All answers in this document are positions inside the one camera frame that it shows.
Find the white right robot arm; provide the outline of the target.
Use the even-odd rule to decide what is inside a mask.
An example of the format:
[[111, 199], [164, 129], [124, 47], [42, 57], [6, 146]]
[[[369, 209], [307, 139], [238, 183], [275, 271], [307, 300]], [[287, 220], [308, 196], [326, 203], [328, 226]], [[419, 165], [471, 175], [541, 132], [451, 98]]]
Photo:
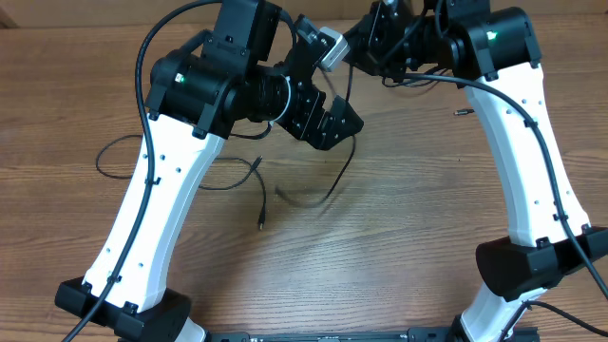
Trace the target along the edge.
[[508, 234], [477, 247], [482, 286], [449, 341], [515, 341], [542, 295], [607, 253], [569, 182], [545, 103], [542, 53], [520, 8], [486, 1], [376, 1], [346, 32], [347, 62], [387, 87], [451, 83], [486, 134], [503, 187]]

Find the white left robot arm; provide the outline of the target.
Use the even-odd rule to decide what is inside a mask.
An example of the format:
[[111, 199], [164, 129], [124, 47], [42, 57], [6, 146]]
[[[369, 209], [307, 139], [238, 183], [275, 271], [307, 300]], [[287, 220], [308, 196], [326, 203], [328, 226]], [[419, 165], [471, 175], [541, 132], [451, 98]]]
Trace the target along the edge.
[[205, 341], [191, 300], [167, 287], [176, 242], [204, 175], [239, 120], [274, 123], [318, 150], [363, 126], [351, 105], [312, 81], [349, 53], [346, 38], [266, 1], [224, 1], [212, 29], [158, 60], [138, 91], [143, 138], [122, 206], [85, 275], [56, 305], [125, 341]]

